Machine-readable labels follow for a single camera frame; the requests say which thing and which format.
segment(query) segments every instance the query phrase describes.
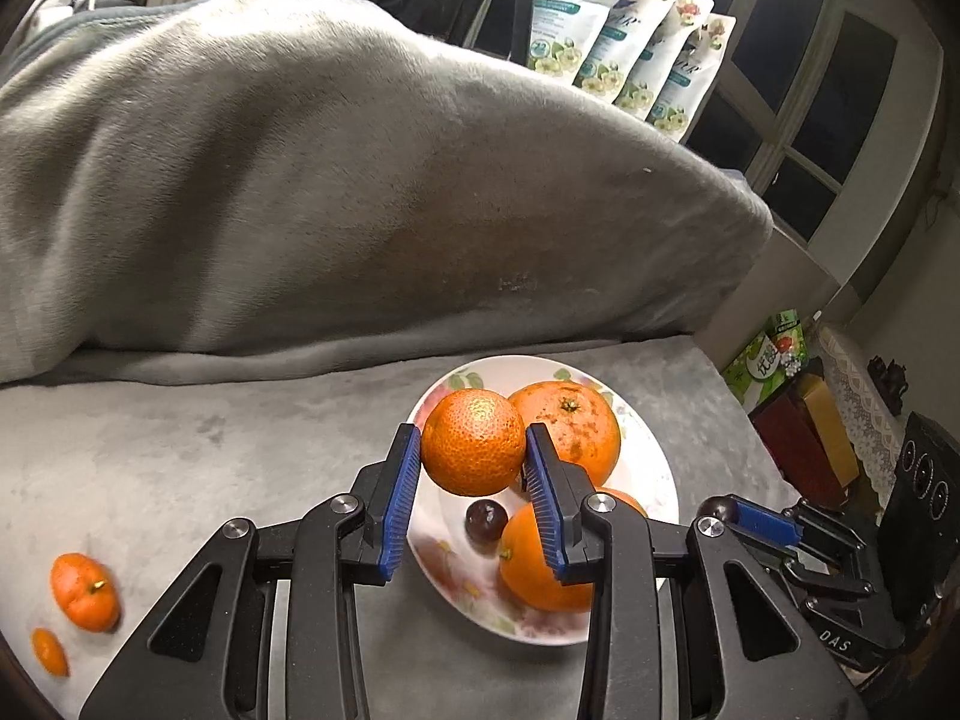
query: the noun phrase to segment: green package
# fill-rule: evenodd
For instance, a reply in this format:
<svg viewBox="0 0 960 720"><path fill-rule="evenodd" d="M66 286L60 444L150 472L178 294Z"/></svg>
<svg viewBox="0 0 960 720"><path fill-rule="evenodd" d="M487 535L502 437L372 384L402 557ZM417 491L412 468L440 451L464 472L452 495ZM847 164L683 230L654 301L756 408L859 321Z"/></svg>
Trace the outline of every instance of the green package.
<svg viewBox="0 0 960 720"><path fill-rule="evenodd" d="M809 358L797 312L790 310L773 314L767 322L767 333L776 346L776 351L784 356L782 362L786 366L787 375L796 375Z"/></svg>
<svg viewBox="0 0 960 720"><path fill-rule="evenodd" d="M779 360L779 351L761 330L724 370L724 381L747 413L757 408L786 381L786 373Z"/></svg>

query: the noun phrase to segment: fruit plate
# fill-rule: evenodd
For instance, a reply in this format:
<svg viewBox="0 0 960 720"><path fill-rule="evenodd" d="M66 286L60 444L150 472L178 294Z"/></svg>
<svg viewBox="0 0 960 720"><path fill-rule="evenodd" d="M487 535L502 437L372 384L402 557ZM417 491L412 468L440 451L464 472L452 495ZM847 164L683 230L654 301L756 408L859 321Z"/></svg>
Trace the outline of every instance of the fruit plate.
<svg viewBox="0 0 960 720"><path fill-rule="evenodd" d="M637 498L652 519L678 522L673 474L650 428L616 392L570 365L526 355L486 357L462 365L424 393L408 421L422 429L433 407L455 389L473 386L509 396L550 379L572 379L590 386L613 407L620 426L620 458L604 486ZM512 490L489 497L499 501L511 517L526 503ZM464 616L501 637L555 647L587 641L588 611L535 610L506 589L499 578L496 549L484 554L467 539L464 516L474 500L441 490L421 469L407 541L430 584Z"/></svg>

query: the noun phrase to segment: metal screw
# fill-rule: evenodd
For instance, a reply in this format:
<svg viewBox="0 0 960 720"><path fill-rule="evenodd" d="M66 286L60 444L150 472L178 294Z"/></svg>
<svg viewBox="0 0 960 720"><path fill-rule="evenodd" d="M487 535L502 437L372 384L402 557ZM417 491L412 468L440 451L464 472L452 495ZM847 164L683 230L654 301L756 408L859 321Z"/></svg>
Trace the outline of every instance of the metal screw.
<svg viewBox="0 0 960 720"><path fill-rule="evenodd" d="M593 509L594 512L606 514L607 512L612 512L613 508L616 507L616 498L606 493L594 493L587 498L587 505Z"/></svg>
<svg viewBox="0 0 960 720"><path fill-rule="evenodd" d="M243 519L243 517L237 517L237 519L224 522L224 527L221 530L227 538L243 538L250 532L250 521Z"/></svg>
<svg viewBox="0 0 960 720"><path fill-rule="evenodd" d="M723 533L723 523L716 517L701 517L697 520L697 530L708 538L717 538Z"/></svg>
<svg viewBox="0 0 960 720"><path fill-rule="evenodd" d="M330 509L333 509L333 511L337 512L337 514L349 514L350 512L356 512L358 506L360 506L360 501L358 501L355 496L350 495L349 493L337 495L332 501L330 501Z"/></svg>

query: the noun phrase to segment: orange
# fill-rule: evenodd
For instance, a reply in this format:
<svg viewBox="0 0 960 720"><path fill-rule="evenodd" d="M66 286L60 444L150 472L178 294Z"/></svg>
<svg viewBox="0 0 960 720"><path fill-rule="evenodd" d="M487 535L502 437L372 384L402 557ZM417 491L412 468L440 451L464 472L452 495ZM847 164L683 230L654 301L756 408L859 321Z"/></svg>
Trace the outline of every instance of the orange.
<svg viewBox="0 0 960 720"><path fill-rule="evenodd" d="M520 473L527 440L510 401L489 389L458 389L424 424L421 462L448 493L494 495Z"/></svg>
<svg viewBox="0 0 960 720"><path fill-rule="evenodd" d="M108 631L120 617L113 581L92 557L79 552L60 555L50 569L50 589L70 622L85 631Z"/></svg>
<svg viewBox="0 0 960 720"><path fill-rule="evenodd" d="M620 426L607 401L588 386L572 381L537 382L510 396L524 426L543 422L566 463L587 469L602 485L620 457Z"/></svg>
<svg viewBox="0 0 960 720"><path fill-rule="evenodd" d="M611 488L597 488L597 491L599 493L609 493L615 498L619 498L624 503L630 504L632 507L634 507L634 509L637 510L637 512L640 512L644 517L646 517L647 509L640 506L640 501L638 501L637 498L634 498L632 495L627 495L627 493L623 493L621 490L612 490Z"/></svg>
<svg viewBox="0 0 960 720"><path fill-rule="evenodd" d="M68 677L70 669L59 640L46 628L37 628L30 634L30 644L40 664L55 677Z"/></svg>
<svg viewBox="0 0 960 720"><path fill-rule="evenodd" d="M637 500L619 490L600 488L604 493L638 509ZM592 584L560 584L546 565L539 540L534 505L528 503L510 518L500 537L500 577L523 603L543 611L588 611L593 602Z"/></svg>

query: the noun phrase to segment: gray blanket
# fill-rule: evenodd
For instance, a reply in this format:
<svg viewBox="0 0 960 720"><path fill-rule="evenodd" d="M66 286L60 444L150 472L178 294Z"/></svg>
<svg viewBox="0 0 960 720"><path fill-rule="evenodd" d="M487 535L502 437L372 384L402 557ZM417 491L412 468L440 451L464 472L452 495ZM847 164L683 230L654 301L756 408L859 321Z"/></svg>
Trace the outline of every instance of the gray blanket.
<svg viewBox="0 0 960 720"><path fill-rule="evenodd" d="M383 458L416 399L470 356L430 358L284 382L145 386L99 382L0 389L0 630L64 714L229 517L257 525L302 517ZM773 509L797 495L741 406L690 338L566 353L653 431L673 471L680 521L704 498L739 493ZM46 590L50 563L80 550L113 571L125 604L114 635L73 627ZM272 647L271 717L282 717L286 592ZM374 720L566 720L576 715L586 647L516 644L467 621L409 554L381 589L359 590L361 649ZM664 630L669 600L661 597ZM30 630L64 642L72 676L56 680ZM664 636L664 718L677 717L676 661ZM118 720L136 720L136 713Z"/></svg>
<svg viewBox="0 0 960 720"><path fill-rule="evenodd" d="M0 382L691 332L769 231L651 127L365 1L104 11L0 88Z"/></svg>

